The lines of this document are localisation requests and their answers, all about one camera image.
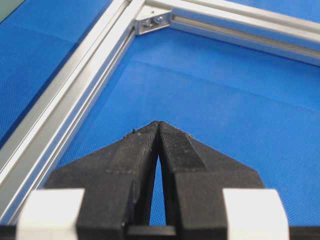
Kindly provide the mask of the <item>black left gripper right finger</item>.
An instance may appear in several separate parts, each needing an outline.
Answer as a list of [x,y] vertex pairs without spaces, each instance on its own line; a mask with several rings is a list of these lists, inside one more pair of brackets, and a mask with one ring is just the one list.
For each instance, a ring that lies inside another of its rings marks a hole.
[[224,188],[262,189],[252,168],[161,121],[159,157],[166,222],[182,229],[226,229]]

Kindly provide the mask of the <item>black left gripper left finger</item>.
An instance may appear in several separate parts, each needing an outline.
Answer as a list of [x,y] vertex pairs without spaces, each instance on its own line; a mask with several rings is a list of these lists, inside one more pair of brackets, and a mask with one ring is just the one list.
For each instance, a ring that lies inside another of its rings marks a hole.
[[158,127],[153,121],[51,172],[46,189],[85,190],[76,221],[80,240],[123,240],[128,225],[149,224]]

